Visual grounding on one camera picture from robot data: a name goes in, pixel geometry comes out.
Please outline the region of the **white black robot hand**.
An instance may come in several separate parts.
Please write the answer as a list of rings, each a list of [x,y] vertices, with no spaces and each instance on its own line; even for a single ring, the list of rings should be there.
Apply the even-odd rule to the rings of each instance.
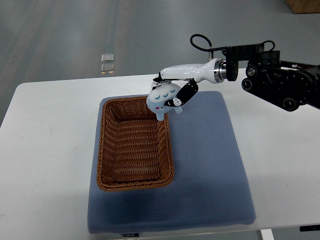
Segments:
[[[165,84],[176,84],[181,87],[176,97],[184,105],[198,92],[199,82],[222,83],[227,78],[225,68],[225,61],[219,58],[214,58],[205,64],[182,64],[167,67],[153,79],[150,92]]]

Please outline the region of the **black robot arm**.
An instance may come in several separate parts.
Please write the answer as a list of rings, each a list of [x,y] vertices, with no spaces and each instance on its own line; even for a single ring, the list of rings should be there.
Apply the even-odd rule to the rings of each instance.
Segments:
[[[288,112],[300,106],[320,107],[320,67],[319,65],[283,61],[280,51],[273,47],[265,49],[266,42],[208,48],[191,45],[208,52],[212,59],[214,52],[221,51],[224,59],[219,60],[213,70],[216,80],[234,82],[238,77],[239,62],[246,61],[246,77],[241,87],[260,99],[263,99]]]

